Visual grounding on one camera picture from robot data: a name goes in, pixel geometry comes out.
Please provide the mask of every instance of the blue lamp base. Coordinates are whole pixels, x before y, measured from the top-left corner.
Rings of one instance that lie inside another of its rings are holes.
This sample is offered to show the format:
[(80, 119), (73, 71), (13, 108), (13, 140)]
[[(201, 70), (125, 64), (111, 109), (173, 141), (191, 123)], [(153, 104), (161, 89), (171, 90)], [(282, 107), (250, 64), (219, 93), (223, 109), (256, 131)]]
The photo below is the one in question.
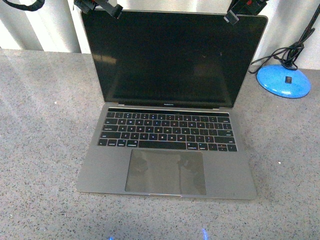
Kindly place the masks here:
[(267, 91), (284, 98), (302, 98), (311, 90), (306, 75), (300, 70), (289, 70), (281, 65), (264, 66), (258, 71), (256, 79)]

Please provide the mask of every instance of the black screen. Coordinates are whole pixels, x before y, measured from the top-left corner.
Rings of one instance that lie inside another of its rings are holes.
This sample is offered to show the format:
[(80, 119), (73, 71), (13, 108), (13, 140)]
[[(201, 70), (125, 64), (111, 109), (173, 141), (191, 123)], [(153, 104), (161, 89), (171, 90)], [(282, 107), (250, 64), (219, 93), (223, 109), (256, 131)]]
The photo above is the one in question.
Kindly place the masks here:
[(126, 105), (232, 107), (266, 17), (103, 10), (82, 14), (104, 100)]

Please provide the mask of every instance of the black key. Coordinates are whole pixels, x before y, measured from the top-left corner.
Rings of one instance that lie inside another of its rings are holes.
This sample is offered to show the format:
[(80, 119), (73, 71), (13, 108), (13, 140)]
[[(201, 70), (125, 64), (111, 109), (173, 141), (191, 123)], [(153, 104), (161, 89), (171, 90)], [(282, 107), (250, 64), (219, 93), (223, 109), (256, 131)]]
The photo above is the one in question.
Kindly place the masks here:
[(149, 119), (156, 120), (157, 119), (157, 114), (150, 114)]
[(186, 144), (186, 149), (188, 149), (188, 150), (198, 150), (198, 143), (188, 142)]
[(147, 126), (145, 128), (145, 132), (146, 133), (153, 133), (154, 132), (154, 127), (153, 126)]
[(190, 134), (190, 129), (189, 128), (181, 128), (181, 133), (182, 134)]
[(164, 115), (164, 114), (158, 114), (158, 119), (159, 119), (159, 120), (166, 120), (166, 115)]
[(159, 141), (167, 141), (167, 134), (159, 134), (158, 137)]
[(179, 127), (179, 122), (178, 121), (171, 121), (170, 127)]
[(166, 120), (175, 120), (175, 115), (167, 115)]
[(228, 144), (228, 150), (229, 150), (229, 152), (236, 152), (237, 147), (234, 144)]
[(188, 128), (196, 128), (196, 127), (197, 127), (197, 124), (195, 121), (188, 122)]
[(133, 119), (128, 119), (128, 120), (126, 121), (126, 124), (127, 124), (127, 125), (135, 125), (135, 120), (133, 120)]
[(158, 134), (150, 133), (149, 134), (149, 140), (158, 140)]
[(117, 112), (114, 116), (117, 119), (122, 119), (124, 117), (124, 113), (123, 112)]
[(189, 115), (183, 116), (183, 121), (187, 121), (187, 122), (191, 121), (191, 116)]
[(196, 123), (196, 127), (197, 127), (198, 129), (204, 129), (204, 128), (206, 128), (206, 125), (205, 125), (204, 122), (197, 122), (197, 123)]
[(136, 131), (136, 126), (128, 126), (127, 131), (130, 133), (134, 133)]
[(178, 140), (178, 142), (185, 142), (186, 135), (178, 135), (178, 136), (176, 136), (176, 139)]
[(118, 131), (119, 132), (126, 132), (127, 131), (127, 126), (120, 125)]
[(109, 139), (108, 141), (108, 146), (115, 146), (117, 145), (117, 140), (115, 139)]
[(117, 122), (118, 122), (118, 120), (115, 118), (106, 118), (104, 121), (104, 124), (117, 124)]
[(200, 122), (200, 117), (199, 116), (192, 116), (191, 119), (194, 122)]
[(200, 135), (206, 136), (209, 135), (209, 132), (207, 129), (200, 129)]
[(218, 116), (218, 122), (219, 123), (230, 123), (230, 119), (228, 117), (222, 117), (222, 116)]
[(100, 135), (102, 139), (119, 139), (121, 132), (103, 131)]
[(125, 147), (126, 143), (127, 143), (127, 140), (120, 139), (120, 140), (118, 140), (117, 146), (118, 147)]
[(163, 127), (162, 126), (156, 126), (155, 128), (154, 128), (154, 132), (156, 133), (156, 134), (162, 134), (163, 133)]
[(145, 127), (144, 126), (137, 126), (136, 127), (136, 131), (138, 133), (144, 133), (145, 132)]
[(181, 128), (180, 127), (173, 127), (172, 133), (173, 134), (181, 134)]
[(140, 113), (133, 113), (132, 114), (133, 119), (139, 119), (140, 118)]
[(118, 130), (117, 125), (103, 125), (102, 131), (116, 132)]
[(179, 149), (185, 150), (186, 144), (184, 142), (168, 142), (168, 141), (139, 141), (139, 148), (148, 149)]
[(217, 130), (209, 129), (209, 135), (217, 136), (218, 135)]
[(108, 139), (99, 139), (98, 146), (107, 146)]
[(206, 136), (205, 138), (205, 142), (206, 143), (214, 143), (214, 137), (213, 136)]
[(209, 122), (209, 118), (207, 116), (201, 116), (200, 121), (201, 122)]
[(130, 139), (139, 139), (139, 133), (136, 133), (136, 132), (131, 133)]
[(111, 112), (108, 112), (108, 113), (106, 114), (106, 117), (107, 117), (107, 118), (114, 118), (114, 117), (115, 117), (115, 114), (116, 114), (116, 113), (114, 113), (114, 112), (111, 111)]
[(137, 140), (128, 140), (126, 143), (127, 147), (136, 148), (138, 147), (138, 141)]
[(144, 120), (143, 125), (145, 125), (145, 126), (152, 126), (152, 120)]
[(119, 119), (119, 120), (118, 120), (118, 124), (119, 124), (119, 125), (125, 125), (126, 122), (127, 122), (127, 120), (125, 120), (125, 119)]
[(144, 124), (143, 120), (135, 120), (135, 125), (142, 126)]
[(204, 136), (195, 136), (195, 140), (198, 143), (204, 143), (205, 142), (205, 137)]
[(153, 126), (161, 126), (161, 120), (153, 120)]
[(218, 147), (218, 150), (221, 152), (228, 152), (228, 149), (226, 147)]
[(130, 138), (130, 133), (129, 132), (123, 132), (121, 134), (121, 138), (122, 139), (129, 139)]
[(132, 113), (125, 113), (124, 116), (123, 116), (123, 118), (125, 118), (125, 119), (130, 119), (130, 118), (132, 118)]
[(176, 121), (182, 121), (184, 119), (184, 117), (182, 115), (175, 115), (174, 119)]
[(141, 114), (142, 119), (149, 119), (149, 114), (143, 113)]
[(235, 144), (235, 139), (229, 136), (215, 136), (214, 141), (220, 144)]
[(179, 127), (180, 128), (186, 128), (186, 127), (188, 127), (188, 123), (186, 121), (180, 121), (179, 122)]
[(215, 124), (214, 124), (214, 128), (215, 128), (215, 129), (223, 129), (222, 123), (215, 123)]
[(199, 129), (191, 128), (190, 132), (191, 132), (192, 135), (199, 135)]
[(218, 151), (217, 144), (209, 143), (208, 146), (210, 151)]
[(225, 136), (225, 137), (233, 137), (234, 134), (230, 130), (218, 130), (218, 135), (219, 136)]
[(208, 144), (199, 143), (199, 150), (208, 150)]
[(218, 121), (217, 121), (217, 117), (216, 116), (210, 116), (209, 117), (209, 122), (211, 122), (211, 123), (217, 123)]
[(165, 134), (172, 134), (172, 128), (171, 127), (164, 127), (163, 133)]
[(223, 129), (226, 129), (226, 130), (231, 130), (231, 124), (228, 124), (228, 123), (224, 123), (223, 124)]
[(169, 134), (168, 135), (168, 141), (177, 141), (177, 135)]
[(162, 127), (169, 127), (170, 126), (170, 121), (162, 121), (161, 122)]
[(211, 122), (206, 122), (205, 123), (205, 127), (207, 129), (215, 129), (215, 125), (213, 123), (211, 123)]
[(148, 140), (149, 134), (148, 133), (140, 133), (140, 139), (141, 140)]
[(187, 135), (186, 136), (186, 141), (187, 142), (195, 142), (196, 141), (196, 137), (193, 135)]

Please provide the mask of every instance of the laptop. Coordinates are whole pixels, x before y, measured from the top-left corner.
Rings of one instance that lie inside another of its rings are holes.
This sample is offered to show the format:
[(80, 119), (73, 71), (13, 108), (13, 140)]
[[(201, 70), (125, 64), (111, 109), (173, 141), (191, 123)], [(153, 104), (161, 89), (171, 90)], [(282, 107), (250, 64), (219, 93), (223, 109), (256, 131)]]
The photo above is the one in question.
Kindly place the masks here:
[(105, 104), (80, 192), (254, 199), (233, 106), (265, 16), (82, 14)]

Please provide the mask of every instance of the gray speckled countertop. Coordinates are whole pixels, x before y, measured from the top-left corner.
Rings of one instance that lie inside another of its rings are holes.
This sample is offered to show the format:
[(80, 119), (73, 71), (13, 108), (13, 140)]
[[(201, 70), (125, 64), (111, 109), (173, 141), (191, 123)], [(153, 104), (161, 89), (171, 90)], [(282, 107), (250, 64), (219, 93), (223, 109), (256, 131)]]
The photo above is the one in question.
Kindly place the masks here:
[(104, 103), (91, 56), (0, 49), (0, 69), (0, 240), (320, 239), (320, 71), (301, 99), (245, 79), (243, 201), (77, 192)]

